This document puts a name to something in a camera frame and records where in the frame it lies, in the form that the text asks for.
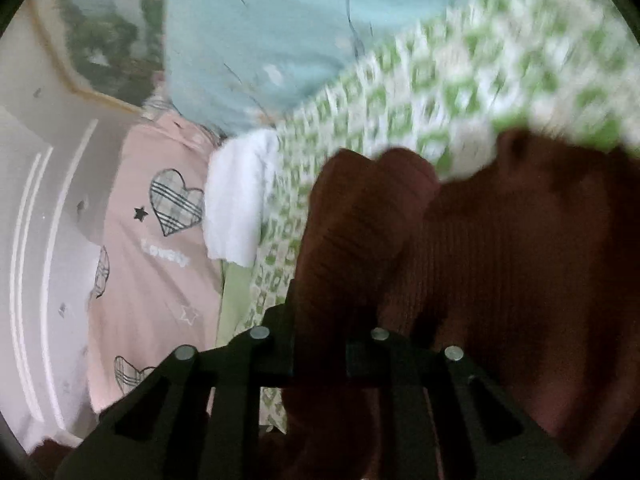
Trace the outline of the green white patterned bedsheet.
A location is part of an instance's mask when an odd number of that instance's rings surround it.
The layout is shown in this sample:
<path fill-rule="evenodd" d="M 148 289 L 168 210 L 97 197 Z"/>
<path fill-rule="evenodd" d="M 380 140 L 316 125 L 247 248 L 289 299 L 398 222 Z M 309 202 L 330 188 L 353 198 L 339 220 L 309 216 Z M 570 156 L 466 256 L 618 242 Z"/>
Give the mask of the green white patterned bedsheet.
<path fill-rule="evenodd" d="M 461 179 L 516 125 L 638 153 L 639 44 L 613 0 L 462 1 L 383 42 L 280 122 L 243 327 L 284 299 L 310 190 L 336 151 L 402 146 L 442 180 Z"/>

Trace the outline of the light blue floral quilt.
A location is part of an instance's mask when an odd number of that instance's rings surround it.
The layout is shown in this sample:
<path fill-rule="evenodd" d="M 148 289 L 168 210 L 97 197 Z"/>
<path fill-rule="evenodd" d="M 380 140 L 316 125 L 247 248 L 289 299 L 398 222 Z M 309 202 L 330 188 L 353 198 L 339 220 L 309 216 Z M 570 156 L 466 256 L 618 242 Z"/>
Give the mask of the light blue floral quilt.
<path fill-rule="evenodd" d="M 182 116 L 237 136 L 453 1 L 166 0 L 168 93 Z"/>

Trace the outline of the plain green bedsheet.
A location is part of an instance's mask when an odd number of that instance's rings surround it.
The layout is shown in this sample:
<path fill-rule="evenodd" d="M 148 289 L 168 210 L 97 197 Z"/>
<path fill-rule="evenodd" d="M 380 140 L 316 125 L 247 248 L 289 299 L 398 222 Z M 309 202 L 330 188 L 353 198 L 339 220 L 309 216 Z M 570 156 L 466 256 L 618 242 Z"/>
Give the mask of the plain green bedsheet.
<path fill-rule="evenodd" d="M 222 293 L 216 347 L 228 344 L 242 327 L 250 310 L 250 283 L 253 270 L 223 261 Z"/>

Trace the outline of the gold framed landscape painting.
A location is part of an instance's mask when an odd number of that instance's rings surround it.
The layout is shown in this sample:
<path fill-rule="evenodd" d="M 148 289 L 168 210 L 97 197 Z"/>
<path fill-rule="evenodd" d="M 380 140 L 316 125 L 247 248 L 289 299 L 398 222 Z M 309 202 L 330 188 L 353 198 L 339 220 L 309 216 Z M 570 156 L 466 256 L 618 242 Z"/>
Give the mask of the gold framed landscape painting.
<path fill-rule="evenodd" d="M 72 87 L 140 107 L 164 71 L 165 0 L 32 0 Z"/>

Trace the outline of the pink heart print pillow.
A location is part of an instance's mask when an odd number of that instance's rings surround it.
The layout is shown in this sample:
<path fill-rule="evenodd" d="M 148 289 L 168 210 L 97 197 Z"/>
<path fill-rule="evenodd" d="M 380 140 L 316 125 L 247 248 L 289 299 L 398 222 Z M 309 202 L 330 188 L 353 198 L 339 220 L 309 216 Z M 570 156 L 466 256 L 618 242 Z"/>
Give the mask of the pink heart print pillow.
<path fill-rule="evenodd" d="M 182 344 L 215 347 L 222 271 L 203 234 L 214 137 L 173 110 L 126 135 L 88 307 L 88 390 L 101 413 Z"/>

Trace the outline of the dark red knit garment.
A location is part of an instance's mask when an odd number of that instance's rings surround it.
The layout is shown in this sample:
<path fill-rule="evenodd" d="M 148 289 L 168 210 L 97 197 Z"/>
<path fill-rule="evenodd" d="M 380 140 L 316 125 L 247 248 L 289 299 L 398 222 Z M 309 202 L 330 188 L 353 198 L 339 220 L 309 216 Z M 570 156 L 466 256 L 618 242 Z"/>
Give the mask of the dark red knit garment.
<path fill-rule="evenodd" d="M 376 477 L 378 397 L 345 388 L 375 327 L 460 347 L 590 479 L 639 474 L 639 163 L 499 134 L 496 159 L 440 183 L 405 148 L 322 167 L 294 278 L 306 385 L 282 398 L 291 479 Z"/>

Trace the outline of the white folded towel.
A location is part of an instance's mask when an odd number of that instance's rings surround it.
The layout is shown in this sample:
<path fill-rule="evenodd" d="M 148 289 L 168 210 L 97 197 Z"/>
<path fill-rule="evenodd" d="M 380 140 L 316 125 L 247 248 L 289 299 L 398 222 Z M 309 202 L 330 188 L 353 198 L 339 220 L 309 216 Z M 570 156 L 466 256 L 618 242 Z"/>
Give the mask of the white folded towel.
<path fill-rule="evenodd" d="M 225 140 L 210 155 L 203 231 L 212 260 L 254 266 L 278 151 L 277 133 L 258 129 Z"/>

